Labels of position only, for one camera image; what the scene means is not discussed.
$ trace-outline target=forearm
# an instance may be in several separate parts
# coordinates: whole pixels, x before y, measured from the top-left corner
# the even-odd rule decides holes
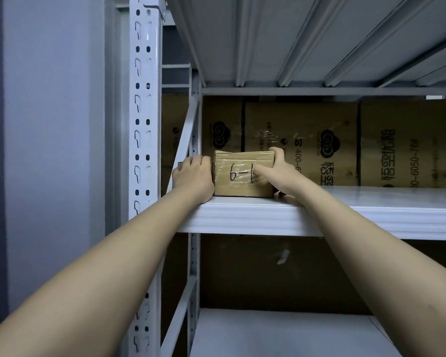
[[[176,189],[62,270],[0,326],[0,357],[110,355],[196,205]]]
[[[295,193],[407,356],[446,356],[446,269],[306,178]]]

